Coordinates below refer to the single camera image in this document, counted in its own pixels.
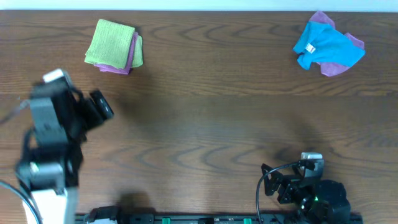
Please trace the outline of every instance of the tabletop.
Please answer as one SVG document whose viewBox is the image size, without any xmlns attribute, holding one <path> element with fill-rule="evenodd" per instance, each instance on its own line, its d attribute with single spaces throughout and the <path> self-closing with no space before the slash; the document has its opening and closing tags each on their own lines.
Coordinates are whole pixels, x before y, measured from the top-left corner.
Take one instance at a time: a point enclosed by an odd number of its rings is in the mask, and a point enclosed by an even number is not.
<svg viewBox="0 0 398 224">
<path fill-rule="evenodd" d="M 67 70 L 115 113 L 82 145 L 78 212 L 255 213 L 261 164 L 323 154 L 366 223 L 398 222 L 398 14 L 327 13 L 366 55 L 328 78 L 293 46 L 313 12 L 1 11 L 0 115 L 43 74 Z M 144 65 L 129 75 L 84 63 L 98 19 L 136 28 Z M 29 111 L 1 126 L 0 179 L 13 173 Z M 0 191 L 1 223 L 25 223 Z M 260 196 L 263 210 L 292 210 Z"/>
</svg>

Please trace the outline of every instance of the white wall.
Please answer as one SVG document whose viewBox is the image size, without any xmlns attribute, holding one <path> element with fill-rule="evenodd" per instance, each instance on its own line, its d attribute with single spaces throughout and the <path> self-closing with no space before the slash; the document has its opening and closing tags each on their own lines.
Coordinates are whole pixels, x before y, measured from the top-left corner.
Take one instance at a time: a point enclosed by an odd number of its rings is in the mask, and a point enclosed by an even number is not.
<svg viewBox="0 0 398 224">
<path fill-rule="evenodd" d="M 398 12 L 398 0 L 0 0 L 0 9 Z"/>
</svg>

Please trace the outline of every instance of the black cable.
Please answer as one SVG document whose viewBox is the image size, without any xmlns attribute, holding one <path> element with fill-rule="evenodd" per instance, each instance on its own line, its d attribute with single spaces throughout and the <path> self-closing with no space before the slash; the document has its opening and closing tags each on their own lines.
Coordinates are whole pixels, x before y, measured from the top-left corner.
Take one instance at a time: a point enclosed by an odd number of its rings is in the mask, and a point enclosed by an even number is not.
<svg viewBox="0 0 398 224">
<path fill-rule="evenodd" d="M 29 201 L 28 197 L 26 197 L 21 191 L 19 191 L 18 189 L 16 189 L 15 187 L 11 186 L 10 184 L 6 183 L 3 180 L 0 180 L 0 185 L 2 187 L 4 187 L 5 189 L 10 190 L 12 193 L 16 194 L 18 197 L 20 197 L 26 203 L 26 205 L 29 207 L 31 212 L 33 213 L 33 216 L 36 219 L 36 223 L 37 224 L 43 224 L 42 219 L 40 218 L 40 215 L 39 215 L 38 211 L 31 204 L 31 202 Z"/>
<path fill-rule="evenodd" d="M 288 168 L 288 167 L 292 167 L 292 166 L 295 166 L 295 165 L 297 165 L 297 162 L 293 162 L 293 163 L 291 163 L 291 164 L 286 164 L 286 165 L 282 165 L 282 166 L 273 168 L 272 170 L 268 171 L 266 174 L 264 174 L 264 175 L 260 178 L 259 183 L 257 184 L 257 190 L 256 190 L 256 209 L 257 209 L 257 218 L 259 219 L 259 224 L 262 224 L 261 216 L 260 216 L 260 206 L 259 206 L 259 192 L 260 192 L 261 182 L 262 182 L 266 177 L 268 177 L 268 175 L 269 175 L 270 173 L 272 173 L 272 172 L 274 172 L 274 171 L 277 171 L 277 170 L 280 170 L 280 169 L 285 169 L 285 168 Z"/>
</svg>

